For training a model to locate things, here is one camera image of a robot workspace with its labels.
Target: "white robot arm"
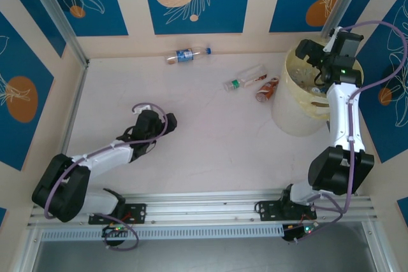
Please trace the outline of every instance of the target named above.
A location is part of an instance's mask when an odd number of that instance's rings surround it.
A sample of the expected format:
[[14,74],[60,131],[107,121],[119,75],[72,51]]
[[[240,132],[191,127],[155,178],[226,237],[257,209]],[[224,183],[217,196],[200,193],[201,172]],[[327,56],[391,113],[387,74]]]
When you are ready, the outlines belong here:
[[[308,200],[321,193],[341,195],[347,192],[350,141],[356,156],[353,190],[355,191],[374,165],[374,157],[365,153],[361,140],[358,100],[350,97],[361,87],[361,73],[353,70],[355,54],[362,36],[341,32],[336,28],[331,40],[323,46],[304,40],[296,49],[296,56],[317,67],[321,72],[330,107],[330,146],[310,165],[308,180],[290,187],[290,201],[309,205]],[[349,103],[353,104],[349,113]],[[353,130],[349,116],[353,120]]]
[[[135,161],[147,153],[157,137],[174,131],[177,127],[174,114],[165,116],[167,124],[162,123],[149,106],[144,106],[139,109],[136,124],[108,147],[85,155],[56,155],[33,192],[33,202],[45,209],[50,201],[48,211],[62,222],[70,221],[79,213],[113,215],[121,219],[126,200],[109,189],[89,191],[88,184],[98,175]],[[61,181],[69,168],[69,175]]]

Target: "bucket handle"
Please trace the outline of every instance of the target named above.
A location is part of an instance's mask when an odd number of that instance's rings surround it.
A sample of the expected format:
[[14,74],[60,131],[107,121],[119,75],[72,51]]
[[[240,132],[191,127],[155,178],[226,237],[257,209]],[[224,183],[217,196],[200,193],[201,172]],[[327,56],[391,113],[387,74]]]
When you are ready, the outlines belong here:
[[310,103],[316,107],[316,113],[319,115],[326,115],[330,113],[330,107],[326,98],[313,96]]

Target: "water bottle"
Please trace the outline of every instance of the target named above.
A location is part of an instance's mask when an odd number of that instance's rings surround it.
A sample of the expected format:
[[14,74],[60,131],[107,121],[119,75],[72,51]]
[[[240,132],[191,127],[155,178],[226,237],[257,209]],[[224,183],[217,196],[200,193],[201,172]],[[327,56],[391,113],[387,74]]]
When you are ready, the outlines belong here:
[[198,60],[209,54],[211,54],[210,48],[197,47],[170,52],[166,54],[164,58],[166,59],[167,64],[175,64]]
[[264,65],[260,64],[244,71],[241,71],[237,78],[224,83],[224,88],[227,92],[239,87],[247,87],[255,82],[266,79],[268,71]]

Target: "plastic bucket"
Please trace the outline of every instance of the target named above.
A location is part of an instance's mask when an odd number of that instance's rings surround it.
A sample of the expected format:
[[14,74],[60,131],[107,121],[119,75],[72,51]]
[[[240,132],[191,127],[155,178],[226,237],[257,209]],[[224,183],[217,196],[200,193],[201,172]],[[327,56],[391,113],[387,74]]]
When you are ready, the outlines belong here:
[[[312,68],[306,61],[295,55],[292,48],[285,60],[280,75],[280,82],[272,105],[272,118],[276,125],[284,132],[293,136],[308,136],[319,130],[330,119],[328,100],[315,96],[299,87],[290,77],[288,69],[292,67],[311,69],[313,76],[319,70]],[[354,63],[353,69],[363,70],[360,63]]]

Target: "plastic bottle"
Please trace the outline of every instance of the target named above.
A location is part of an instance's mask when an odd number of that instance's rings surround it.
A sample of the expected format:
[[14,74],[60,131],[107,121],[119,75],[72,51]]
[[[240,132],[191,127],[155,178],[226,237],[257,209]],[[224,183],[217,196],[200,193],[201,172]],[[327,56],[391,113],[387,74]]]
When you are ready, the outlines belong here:
[[266,102],[272,97],[276,91],[276,86],[279,84],[279,77],[272,78],[269,82],[266,82],[256,93],[255,98],[259,102]]
[[251,84],[266,79],[268,71],[264,65],[260,64],[244,71],[241,71],[235,80],[224,83],[224,88],[227,92],[239,87],[247,87]]
[[178,62],[189,62],[192,60],[198,60],[208,54],[211,54],[210,48],[197,47],[176,50],[174,52],[166,54],[164,58],[166,59],[167,64],[175,64]]

